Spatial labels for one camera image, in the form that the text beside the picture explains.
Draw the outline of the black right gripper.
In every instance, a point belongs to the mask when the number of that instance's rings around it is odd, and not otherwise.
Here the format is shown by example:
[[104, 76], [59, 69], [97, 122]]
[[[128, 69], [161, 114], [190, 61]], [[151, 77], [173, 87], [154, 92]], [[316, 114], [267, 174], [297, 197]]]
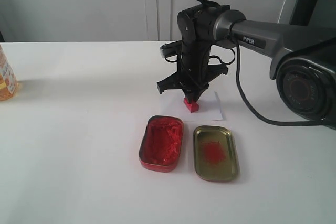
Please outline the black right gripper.
[[157, 83], [159, 93], [181, 89], [187, 102], [198, 101], [208, 84], [222, 74], [227, 74], [227, 63], [210, 54], [210, 46], [185, 46], [179, 54], [164, 58], [176, 63], [176, 72]]

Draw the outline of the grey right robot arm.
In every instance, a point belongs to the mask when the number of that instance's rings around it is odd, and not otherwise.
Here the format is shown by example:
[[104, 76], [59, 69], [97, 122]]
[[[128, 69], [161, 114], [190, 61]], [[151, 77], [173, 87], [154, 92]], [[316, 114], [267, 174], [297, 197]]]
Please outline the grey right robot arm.
[[181, 40], [160, 49], [164, 58], [176, 57], [177, 70], [157, 83], [160, 93], [182, 90], [195, 105], [212, 80], [228, 73], [227, 63], [210, 64], [211, 47], [245, 47], [271, 59], [270, 78], [302, 121], [274, 121], [250, 108], [256, 117], [275, 126], [335, 128], [335, 29], [248, 21], [228, 5], [185, 9], [177, 23]]

